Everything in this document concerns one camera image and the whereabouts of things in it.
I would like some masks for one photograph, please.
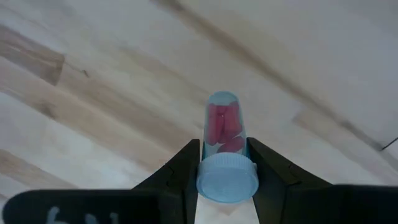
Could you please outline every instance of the red pill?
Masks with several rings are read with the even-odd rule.
[[[225,114],[225,111],[228,108],[228,106],[223,106],[223,105],[217,105],[216,107],[217,107],[218,114]]]
[[[241,136],[232,138],[227,143],[223,144],[217,152],[238,152],[244,146],[244,139]]]
[[[224,114],[224,138],[231,139],[243,131],[239,120],[239,104],[237,101],[229,104]]]
[[[214,146],[221,136],[224,127],[224,117],[217,114],[216,105],[209,104],[206,130],[206,143]]]

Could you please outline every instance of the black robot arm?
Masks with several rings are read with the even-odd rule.
[[[398,188],[332,185],[301,169],[254,138],[257,164],[253,196],[260,224],[398,223]],[[5,224],[194,224],[200,143],[191,140],[153,175],[131,190],[36,190],[5,205]]]

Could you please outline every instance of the transparent tube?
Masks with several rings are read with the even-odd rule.
[[[206,104],[202,160],[220,152],[233,152],[249,157],[246,132],[238,97],[219,91]]]

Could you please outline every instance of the plastic vial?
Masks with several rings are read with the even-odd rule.
[[[247,200],[258,188],[256,166],[246,147],[242,109],[238,98],[228,91],[214,93],[206,104],[197,188],[202,196],[222,203]]]

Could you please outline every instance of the blue plastic cap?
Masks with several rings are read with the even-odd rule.
[[[217,153],[199,164],[197,189],[210,200],[242,202],[250,199],[258,187],[256,165],[241,154]]]

